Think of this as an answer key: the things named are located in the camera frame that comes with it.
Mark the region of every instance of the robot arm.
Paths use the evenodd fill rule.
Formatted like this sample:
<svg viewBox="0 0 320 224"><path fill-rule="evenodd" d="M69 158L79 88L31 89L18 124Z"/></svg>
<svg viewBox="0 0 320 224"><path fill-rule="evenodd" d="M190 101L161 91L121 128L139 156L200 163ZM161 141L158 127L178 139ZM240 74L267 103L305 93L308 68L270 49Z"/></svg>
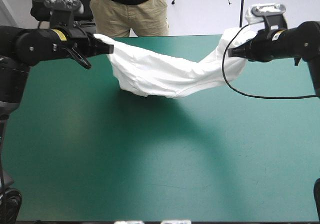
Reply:
<svg viewBox="0 0 320 224"><path fill-rule="evenodd" d="M228 54L260 62L294 58L296 66L303 59L308 63L315 93L320 96L320 22L304 22L287 29L284 12L285 7L280 4L253 6L246 15L249 24L264 22L265 29L228 50Z"/></svg>

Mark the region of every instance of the khaki pants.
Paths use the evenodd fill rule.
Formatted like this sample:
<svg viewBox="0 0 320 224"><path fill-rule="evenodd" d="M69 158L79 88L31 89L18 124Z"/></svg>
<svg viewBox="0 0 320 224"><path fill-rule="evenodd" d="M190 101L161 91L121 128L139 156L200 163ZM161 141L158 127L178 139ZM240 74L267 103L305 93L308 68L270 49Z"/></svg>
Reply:
<svg viewBox="0 0 320 224"><path fill-rule="evenodd" d="M139 5L123 5L111 0L91 0L96 32L109 37L167 36L166 0L148 0Z"/></svg>

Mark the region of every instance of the floor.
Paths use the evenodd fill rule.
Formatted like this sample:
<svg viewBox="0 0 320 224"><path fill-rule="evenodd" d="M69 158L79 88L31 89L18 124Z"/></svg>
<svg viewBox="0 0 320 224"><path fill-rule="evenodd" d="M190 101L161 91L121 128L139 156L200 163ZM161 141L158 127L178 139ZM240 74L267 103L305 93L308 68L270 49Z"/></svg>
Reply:
<svg viewBox="0 0 320 224"><path fill-rule="evenodd" d="M22 28L36 28L37 22L30 16L31 0L7 0ZM222 34L230 27L238 27L241 0L167 0L167 17L170 35ZM287 7L285 17L289 28L304 21L320 20L320 0L244 0L245 10L257 3L283 3ZM0 13L0 25L7 21Z"/></svg>

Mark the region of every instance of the white cloth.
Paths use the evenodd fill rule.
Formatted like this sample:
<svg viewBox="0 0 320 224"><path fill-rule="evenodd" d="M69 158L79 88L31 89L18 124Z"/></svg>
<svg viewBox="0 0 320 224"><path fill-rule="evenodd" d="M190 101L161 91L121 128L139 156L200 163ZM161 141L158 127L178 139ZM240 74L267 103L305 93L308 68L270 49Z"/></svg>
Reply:
<svg viewBox="0 0 320 224"><path fill-rule="evenodd" d="M145 97L160 95L181 98L199 90L225 84L222 75L222 57L227 44L239 30L239 28L225 30L216 49L198 63L130 46L104 35L94 36L107 44L114 45L114 53L107 57L121 89ZM255 33L246 28L237 36L230 48L239 46L254 36ZM225 74L227 79L232 81L241 73L246 59L229 58L228 55L225 59Z"/></svg>

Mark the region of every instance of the green table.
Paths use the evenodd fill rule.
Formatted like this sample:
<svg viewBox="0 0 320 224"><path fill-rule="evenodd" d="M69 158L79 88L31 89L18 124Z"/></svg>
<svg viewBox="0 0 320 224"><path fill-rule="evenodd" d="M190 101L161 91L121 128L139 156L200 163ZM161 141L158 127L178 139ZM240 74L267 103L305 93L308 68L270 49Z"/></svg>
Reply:
<svg viewBox="0 0 320 224"><path fill-rule="evenodd" d="M199 61L220 36L121 41ZM315 221L320 100L228 87L182 99L121 91L106 56L38 64L7 126L19 220ZM233 84L312 94L305 63L248 63Z"/></svg>

